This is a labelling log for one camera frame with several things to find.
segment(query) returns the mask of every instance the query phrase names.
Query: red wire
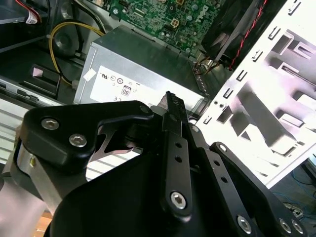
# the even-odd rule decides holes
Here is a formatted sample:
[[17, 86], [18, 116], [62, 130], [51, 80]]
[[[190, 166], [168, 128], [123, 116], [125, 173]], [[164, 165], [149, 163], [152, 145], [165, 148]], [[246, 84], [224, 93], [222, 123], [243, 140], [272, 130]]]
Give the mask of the red wire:
[[261, 5], [261, 7], [259, 8], [259, 11], [258, 11], [258, 14], [257, 14], [256, 18], [255, 18], [255, 19], [253, 20], [253, 22], [252, 22], [251, 27], [249, 28], [249, 30], [246, 32], [245, 36], [243, 37], [243, 39], [242, 39], [242, 41], [241, 41], [241, 43], [240, 43], [239, 49], [238, 49], [238, 51], [237, 51], [237, 54], [236, 54], [235, 58], [233, 59], [231, 65], [229, 66], [229, 70], [230, 70], [230, 71], [233, 69], [233, 65], [234, 65], [236, 59], [237, 59], [237, 58], [239, 57], [239, 55], [240, 55], [241, 49], [242, 49], [242, 47], [243, 47], [243, 44], [245, 43], [246, 38], [249, 36], [249, 33], [251, 32], [251, 30], [255, 27], [255, 25], [256, 25], [256, 23], [257, 23], [259, 17], [261, 16], [262, 10], [263, 10], [264, 6], [267, 4], [267, 2], [268, 2], [268, 0], [265, 0], [265, 1], [263, 2], [263, 4]]
[[25, 8], [25, 9], [27, 9], [28, 11], [32, 12], [32, 13], [36, 16], [37, 20], [41, 23], [41, 17], [40, 17], [40, 15], [39, 15], [39, 13], [38, 13], [37, 11], [35, 11], [34, 9], [32, 9], [32, 8], [30, 8], [30, 7], [28, 7], [28, 6], [26, 6], [24, 3], [20, 2], [20, 0], [15, 0], [15, 1], [16, 1], [16, 3], [18, 3], [21, 7], [23, 7], [23, 8]]

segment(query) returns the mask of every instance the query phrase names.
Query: power supply label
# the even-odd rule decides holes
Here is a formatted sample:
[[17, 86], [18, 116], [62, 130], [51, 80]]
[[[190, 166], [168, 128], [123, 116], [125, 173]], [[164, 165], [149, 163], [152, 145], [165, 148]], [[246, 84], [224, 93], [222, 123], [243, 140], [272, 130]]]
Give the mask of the power supply label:
[[100, 66], [90, 98], [98, 102], [138, 100], [148, 105], [158, 105], [164, 93]]

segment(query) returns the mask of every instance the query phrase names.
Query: floor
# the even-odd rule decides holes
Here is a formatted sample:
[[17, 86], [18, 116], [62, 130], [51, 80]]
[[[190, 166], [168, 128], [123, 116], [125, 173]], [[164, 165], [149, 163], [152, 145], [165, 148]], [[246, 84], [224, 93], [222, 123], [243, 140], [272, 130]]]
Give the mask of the floor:
[[280, 201], [289, 202], [303, 210], [301, 222], [305, 226], [310, 237], [316, 237], [315, 185], [315, 183], [312, 184], [312, 180], [299, 166], [294, 172], [285, 176], [271, 188], [271, 192], [273, 192]]

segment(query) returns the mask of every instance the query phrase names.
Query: hex bolt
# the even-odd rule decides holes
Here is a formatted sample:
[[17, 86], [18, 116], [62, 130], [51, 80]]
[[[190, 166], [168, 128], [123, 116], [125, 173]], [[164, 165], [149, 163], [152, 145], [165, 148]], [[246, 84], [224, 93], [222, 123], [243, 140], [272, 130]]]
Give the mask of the hex bolt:
[[221, 149], [223, 152], [227, 151], [226, 147], [224, 147], [223, 145], [219, 145], [219, 149]]
[[41, 121], [43, 128], [47, 130], [56, 130], [59, 128], [59, 123], [53, 118], [45, 118]]
[[238, 216], [237, 222], [243, 231], [245, 231], [248, 235], [251, 234], [251, 232], [252, 232], [251, 225], [243, 216]]
[[141, 105], [139, 108], [140, 108], [140, 110], [143, 111], [144, 113], [147, 113], [147, 114], [150, 113], [150, 110], [149, 110], [148, 107], [146, 107], [146, 106]]
[[171, 202], [178, 208], [184, 209], [187, 205], [184, 196], [181, 193], [173, 192], [170, 196]]
[[84, 147], [87, 144], [87, 140], [83, 135], [73, 134], [69, 137], [69, 142], [74, 147]]
[[300, 234], [304, 233], [303, 228], [299, 224], [297, 224], [296, 221], [292, 220], [292, 225], [298, 231], [298, 233], [300, 233]]
[[280, 221], [281, 227], [290, 234], [292, 231], [289, 225], [283, 219], [279, 219], [279, 221]]
[[199, 128], [195, 125], [192, 125], [192, 129], [194, 132], [199, 132]]

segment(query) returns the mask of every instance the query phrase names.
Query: motherboard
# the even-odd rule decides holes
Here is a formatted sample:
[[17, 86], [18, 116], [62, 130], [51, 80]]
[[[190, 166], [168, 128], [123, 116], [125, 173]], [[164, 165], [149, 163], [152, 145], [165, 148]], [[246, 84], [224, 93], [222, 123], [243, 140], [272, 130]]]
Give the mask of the motherboard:
[[225, 0], [91, 0], [111, 15], [197, 57]]

